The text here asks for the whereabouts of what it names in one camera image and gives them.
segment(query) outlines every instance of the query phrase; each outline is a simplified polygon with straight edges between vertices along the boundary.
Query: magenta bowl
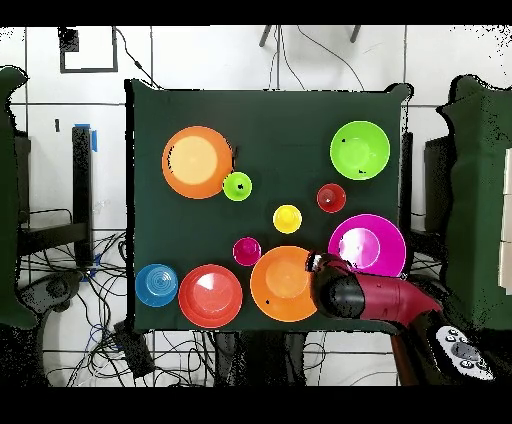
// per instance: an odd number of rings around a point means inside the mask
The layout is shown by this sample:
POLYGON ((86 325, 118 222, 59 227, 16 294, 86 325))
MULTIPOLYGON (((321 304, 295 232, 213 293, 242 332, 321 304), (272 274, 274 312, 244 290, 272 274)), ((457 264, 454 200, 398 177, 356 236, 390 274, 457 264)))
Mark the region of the magenta bowl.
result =
POLYGON ((378 215, 362 214, 343 221, 331 235, 329 253, 348 260, 353 271, 398 277, 406 246, 400 230, 378 215))
POLYGON ((233 258, 240 265, 252 266, 261 258, 261 246, 252 237, 243 237, 233 246, 233 258))

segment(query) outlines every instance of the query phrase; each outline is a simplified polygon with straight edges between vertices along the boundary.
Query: orange bowl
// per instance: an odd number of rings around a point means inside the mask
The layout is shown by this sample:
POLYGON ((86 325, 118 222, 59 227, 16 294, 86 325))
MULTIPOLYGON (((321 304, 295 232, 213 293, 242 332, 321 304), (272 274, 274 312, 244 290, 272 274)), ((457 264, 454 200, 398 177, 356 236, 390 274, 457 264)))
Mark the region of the orange bowl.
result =
POLYGON ((222 190, 233 170, 233 154, 226 139, 206 127, 188 127, 172 136, 162 154, 167 183, 182 196, 206 199, 222 190))
POLYGON ((265 253, 251 274, 251 294, 270 318, 295 322, 316 312, 311 299, 311 275, 306 271, 308 251, 280 246, 265 253))

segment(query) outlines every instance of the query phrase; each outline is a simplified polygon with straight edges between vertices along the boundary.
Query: table surface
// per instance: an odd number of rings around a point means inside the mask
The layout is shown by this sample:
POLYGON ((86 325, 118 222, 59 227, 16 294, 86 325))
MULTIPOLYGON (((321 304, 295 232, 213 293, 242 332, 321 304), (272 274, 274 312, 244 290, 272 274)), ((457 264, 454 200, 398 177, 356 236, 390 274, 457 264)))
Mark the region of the table surface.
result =
MULTIPOLYGON (((359 330, 393 332, 384 322, 331 320, 315 313, 283 323, 266 316, 250 293, 252 267, 238 265, 233 244, 252 236, 263 253, 283 245, 327 250, 330 235, 345 219, 373 213, 392 222, 398 216, 400 107, 410 95, 407 84, 386 92, 267 92, 153 90, 132 81, 135 145, 135 273, 151 263, 171 266, 180 281, 193 268, 213 263, 231 270, 243 289, 239 314, 232 330, 359 330), (367 120, 387 134, 391 155, 384 170, 367 181, 352 181, 330 162, 329 146, 336 131, 348 122, 367 120), (193 200, 166 183, 161 156, 167 141, 183 128, 201 125, 220 132, 238 147, 236 170, 247 173, 252 193, 232 202, 221 192, 193 200), (328 182, 340 184, 347 203, 328 214, 316 204, 317 190, 328 182), (275 209, 293 204, 302 213, 300 229, 279 233, 272 224, 275 209)), ((135 327, 140 330, 198 329, 182 314, 175 298, 162 308, 138 299, 135 327)))

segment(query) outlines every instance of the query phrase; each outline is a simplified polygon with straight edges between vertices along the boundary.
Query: small lime green bowl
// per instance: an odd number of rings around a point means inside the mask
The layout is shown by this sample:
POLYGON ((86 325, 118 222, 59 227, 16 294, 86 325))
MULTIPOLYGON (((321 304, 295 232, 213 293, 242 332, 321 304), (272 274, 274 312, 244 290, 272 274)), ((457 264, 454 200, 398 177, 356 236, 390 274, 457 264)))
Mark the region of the small lime green bowl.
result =
POLYGON ((389 139, 372 122, 349 122, 334 135, 330 154, 332 164, 341 175, 351 180, 368 180, 386 167, 389 139))
POLYGON ((233 172, 224 178, 222 190, 228 199, 241 202, 251 194, 252 182, 243 172, 233 172))

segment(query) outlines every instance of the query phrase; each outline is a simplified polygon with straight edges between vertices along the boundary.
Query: yellow bowl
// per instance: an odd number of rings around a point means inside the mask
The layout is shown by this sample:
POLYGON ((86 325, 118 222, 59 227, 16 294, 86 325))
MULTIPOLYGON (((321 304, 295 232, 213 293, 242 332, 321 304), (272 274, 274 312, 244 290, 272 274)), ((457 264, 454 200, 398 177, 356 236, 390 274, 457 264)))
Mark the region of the yellow bowl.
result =
POLYGON ((291 234, 299 229, 302 223, 302 215, 293 205, 281 205, 274 212, 272 220, 277 231, 291 234))

